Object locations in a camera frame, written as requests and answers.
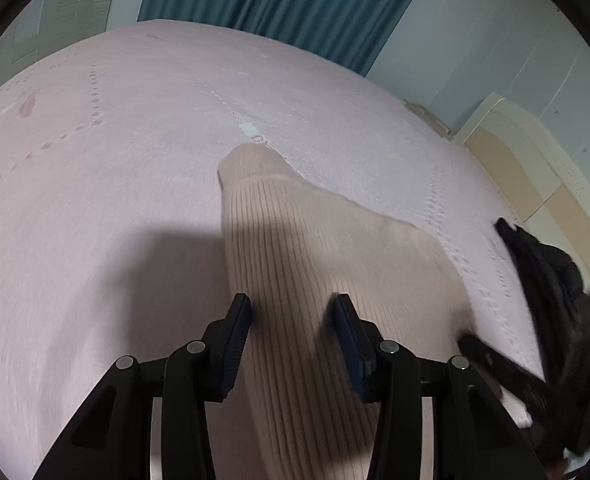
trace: pink stain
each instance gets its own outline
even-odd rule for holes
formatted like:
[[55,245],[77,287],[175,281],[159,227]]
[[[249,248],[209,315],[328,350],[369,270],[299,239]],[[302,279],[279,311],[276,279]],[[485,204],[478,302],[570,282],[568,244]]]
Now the pink stain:
[[21,107],[19,107],[18,114],[22,118],[30,117],[35,109],[35,95],[37,92],[33,92],[29,97],[26,98],[26,101],[22,103]]

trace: silver screw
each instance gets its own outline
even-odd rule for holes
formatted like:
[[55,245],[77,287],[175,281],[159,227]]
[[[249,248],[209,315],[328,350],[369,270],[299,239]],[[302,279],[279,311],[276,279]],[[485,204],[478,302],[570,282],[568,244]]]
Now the silver screw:
[[123,355],[117,361],[115,361],[115,366],[120,368],[120,370],[126,370],[133,366],[133,358],[130,355]]
[[459,368],[460,370],[466,370],[466,368],[468,368],[468,366],[470,365],[468,359],[461,355],[456,355],[455,357],[453,357],[453,359],[450,360],[450,362],[453,364],[454,367]]
[[205,348],[206,345],[203,343],[203,341],[200,341],[199,339],[197,341],[191,341],[188,345],[186,345],[186,349],[191,354],[199,354],[203,352]]
[[399,350],[399,345],[395,341],[384,339],[381,343],[379,343],[379,349],[382,352],[386,352],[387,354],[394,354]]

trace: mattress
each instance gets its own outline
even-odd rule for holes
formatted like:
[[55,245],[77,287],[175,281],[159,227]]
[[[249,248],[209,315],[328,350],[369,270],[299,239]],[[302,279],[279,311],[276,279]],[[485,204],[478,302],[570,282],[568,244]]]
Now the mattress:
[[[143,22],[0,87],[0,467],[10,480],[33,475],[116,358],[167,355],[226,310],[217,165],[242,142],[266,143],[312,184],[435,236],[480,337],[542,375],[492,227],[514,213],[465,148],[308,52]],[[262,478],[244,388],[207,416],[218,477]]]

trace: bed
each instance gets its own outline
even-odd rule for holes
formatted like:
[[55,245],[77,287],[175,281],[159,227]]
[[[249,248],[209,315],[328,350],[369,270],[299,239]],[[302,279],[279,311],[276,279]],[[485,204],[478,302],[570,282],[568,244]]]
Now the bed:
[[[313,54],[235,30],[143,22],[0,87],[0,468],[10,480],[33,475],[116,358],[167,355],[229,303],[217,165],[243,142],[266,143],[314,185],[432,234],[480,337],[542,375],[492,227],[518,219],[466,148]],[[219,478],[265,478],[247,404],[235,388],[209,407]]]

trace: beige headboard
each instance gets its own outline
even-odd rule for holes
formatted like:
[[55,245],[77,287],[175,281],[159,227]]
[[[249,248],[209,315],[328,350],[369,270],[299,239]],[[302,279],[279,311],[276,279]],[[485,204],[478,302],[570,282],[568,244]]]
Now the beige headboard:
[[475,155],[523,227],[570,254],[590,286],[590,183],[539,120],[491,94],[453,141]]

